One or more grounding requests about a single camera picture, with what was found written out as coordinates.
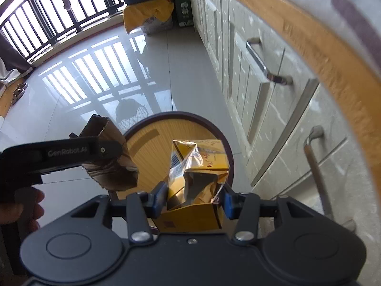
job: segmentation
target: wooden countertop edge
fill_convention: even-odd
[[[331,93],[355,134],[381,199],[381,81],[354,50],[287,0],[237,0],[267,22]]]

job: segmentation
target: screw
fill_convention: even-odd
[[[197,244],[197,240],[196,239],[189,239],[188,240],[188,244]]]
[[[147,242],[151,239],[151,235],[148,232],[145,231],[137,231],[131,234],[132,240],[138,243]]]
[[[255,238],[255,235],[250,231],[239,231],[236,233],[235,237],[239,241],[251,241]]]

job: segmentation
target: green box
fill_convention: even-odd
[[[193,26],[191,0],[175,0],[175,8],[179,26]]]

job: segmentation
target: slipper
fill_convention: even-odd
[[[16,86],[16,90],[26,89],[26,87],[28,87],[28,83],[18,84],[18,85]]]
[[[15,90],[13,92],[13,98],[12,98],[12,102],[11,104],[15,104],[25,93],[25,90],[22,89],[22,90]]]

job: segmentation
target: yellow bag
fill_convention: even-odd
[[[160,231],[189,232],[222,227],[218,194],[229,175],[221,140],[173,140],[167,211],[155,225]]]

